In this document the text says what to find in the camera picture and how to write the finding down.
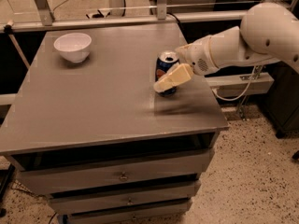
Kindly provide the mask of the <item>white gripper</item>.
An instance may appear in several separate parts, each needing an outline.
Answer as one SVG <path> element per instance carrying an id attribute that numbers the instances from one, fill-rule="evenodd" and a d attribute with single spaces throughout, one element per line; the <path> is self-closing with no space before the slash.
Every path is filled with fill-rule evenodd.
<path id="1" fill-rule="evenodd" d="M 164 92 L 188 82 L 196 75 L 205 76 L 216 73 L 219 68 L 213 63 L 209 50 L 211 36 L 207 35 L 194 42 L 175 49 L 180 64 L 173 65 L 153 85 L 157 92 Z"/>

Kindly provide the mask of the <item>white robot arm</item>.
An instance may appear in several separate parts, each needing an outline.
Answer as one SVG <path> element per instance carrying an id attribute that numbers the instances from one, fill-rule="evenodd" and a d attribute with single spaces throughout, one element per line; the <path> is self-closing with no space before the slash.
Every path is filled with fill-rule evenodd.
<path id="1" fill-rule="evenodd" d="M 229 66 L 256 66 L 282 61 L 299 69 L 299 20 L 285 7 L 261 3 L 249 9 L 241 23 L 175 49 L 180 63 L 154 83 L 167 91 L 192 79 Z"/>

